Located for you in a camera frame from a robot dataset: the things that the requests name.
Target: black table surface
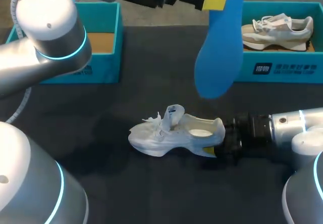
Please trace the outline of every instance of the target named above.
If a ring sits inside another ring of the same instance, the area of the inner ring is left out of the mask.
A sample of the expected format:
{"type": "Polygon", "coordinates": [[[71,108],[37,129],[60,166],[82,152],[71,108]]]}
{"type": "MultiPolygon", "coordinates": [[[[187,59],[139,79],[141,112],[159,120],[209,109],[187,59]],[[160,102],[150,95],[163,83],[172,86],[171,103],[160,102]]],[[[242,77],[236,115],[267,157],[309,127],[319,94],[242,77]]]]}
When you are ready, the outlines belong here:
{"type": "MultiPolygon", "coordinates": [[[[171,104],[207,119],[322,106],[319,85],[236,83],[221,98],[199,98],[193,71],[206,30],[127,27],[119,84],[33,88],[14,125],[80,181],[89,197],[89,224],[286,223],[285,165],[247,157],[220,167],[184,149],[156,158],[128,143],[132,126],[171,104]]],[[[0,101],[0,119],[21,98],[0,101]]]]}

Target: shoelace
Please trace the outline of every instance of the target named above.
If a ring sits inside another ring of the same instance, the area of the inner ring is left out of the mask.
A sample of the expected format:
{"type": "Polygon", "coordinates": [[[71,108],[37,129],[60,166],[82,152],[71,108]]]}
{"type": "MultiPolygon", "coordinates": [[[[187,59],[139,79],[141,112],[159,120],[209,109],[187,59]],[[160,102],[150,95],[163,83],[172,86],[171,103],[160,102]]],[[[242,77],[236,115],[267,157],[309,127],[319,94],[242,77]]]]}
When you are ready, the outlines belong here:
{"type": "Polygon", "coordinates": [[[159,112],[157,112],[157,114],[158,114],[157,118],[149,117],[147,120],[145,120],[145,119],[142,119],[142,120],[153,124],[156,137],[163,137],[161,132],[164,132],[166,134],[169,134],[169,132],[163,128],[163,126],[162,126],[163,121],[162,121],[162,117],[160,116],[159,112]]]}
{"type": "Polygon", "coordinates": [[[267,28],[267,29],[275,29],[271,22],[268,21],[272,16],[264,16],[261,21],[252,20],[253,28],[256,32],[259,32],[259,29],[267,28]]]}

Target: shoe sole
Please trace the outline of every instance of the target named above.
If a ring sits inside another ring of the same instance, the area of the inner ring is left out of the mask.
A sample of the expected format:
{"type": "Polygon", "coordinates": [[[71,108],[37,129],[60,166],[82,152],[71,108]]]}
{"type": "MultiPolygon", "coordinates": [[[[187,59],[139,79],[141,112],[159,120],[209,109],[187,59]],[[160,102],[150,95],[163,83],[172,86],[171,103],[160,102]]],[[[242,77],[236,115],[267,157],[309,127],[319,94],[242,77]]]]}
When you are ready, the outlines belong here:
{"type": "Polygon", "coordinates": [[[243,44],[246,45],[247,47],[255,49],[255,50],[264,50],[266,47],[271,46],[271,45],[282,46],[288,50],[293,50],[293,51],[306,51],[307,50],[306,42],[281,42],[279,44],[272,44],[272,43],[256,44],[256,43],[243,41],[243,44]]]}
{"type": "MultiPolygon", "coordinates": [[[[170,149],[166,149],[166,150],[149,150],[149,149],[143,149],[143,148],[138,148],[134,145],[131,144],[131,146],[133,148],[135,148],[136,150],[138,150],[139,152],[142,152],[144,154],[153,156],[153,157],[162,157],[164,156],[166,153],[168,153],[170,150],[172,150],[173,148],[170,149]]],[[[197,147],[184,147],[187,150],[189,150],[190,152],[199,155],[199,156],[203,156],[203,157],[216,157],[216,155],[210,152],[209,149],[213,148],[213,147],[204,147],[204,148],[197,148],[197,147]]]]}

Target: shoe insole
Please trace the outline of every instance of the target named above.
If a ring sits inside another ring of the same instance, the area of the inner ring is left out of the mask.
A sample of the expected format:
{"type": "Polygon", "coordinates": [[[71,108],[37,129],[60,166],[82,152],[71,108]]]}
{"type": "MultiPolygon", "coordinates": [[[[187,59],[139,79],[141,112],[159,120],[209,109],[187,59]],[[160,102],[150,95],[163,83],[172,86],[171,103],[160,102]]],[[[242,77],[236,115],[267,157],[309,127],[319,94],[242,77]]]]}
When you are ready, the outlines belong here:
{"type": "Polygon", "coordinates": [[[191,129],[188,132],[195,137],[209,137],[213,135],[212,132],[209,132],[207,130],[202,130],[202,129],[191,129]]]}
{"type": "Polygon", "coordinates": [[[227,0],[223,11],[209,11],[209,29],[195,63],[195,85],[203,98],[223,95],[243,62],[243,0],[227,0]]]}

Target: shoe box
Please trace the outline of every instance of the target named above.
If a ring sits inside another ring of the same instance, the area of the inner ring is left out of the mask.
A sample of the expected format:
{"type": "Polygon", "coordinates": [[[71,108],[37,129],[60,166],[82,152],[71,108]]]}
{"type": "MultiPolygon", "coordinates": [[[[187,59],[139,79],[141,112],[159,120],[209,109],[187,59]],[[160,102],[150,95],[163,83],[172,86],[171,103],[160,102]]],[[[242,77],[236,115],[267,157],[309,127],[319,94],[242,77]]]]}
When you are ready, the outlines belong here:
{"type": "Polygon", "coordinates": [[[272,46],[263,51],[244,49],[243,66],[236,82],[323,83],[323,7],[320,3],[245,2],[242,25],[281,13],[293,19],[313,18],[313,36],[307,51],[272,46]]]}

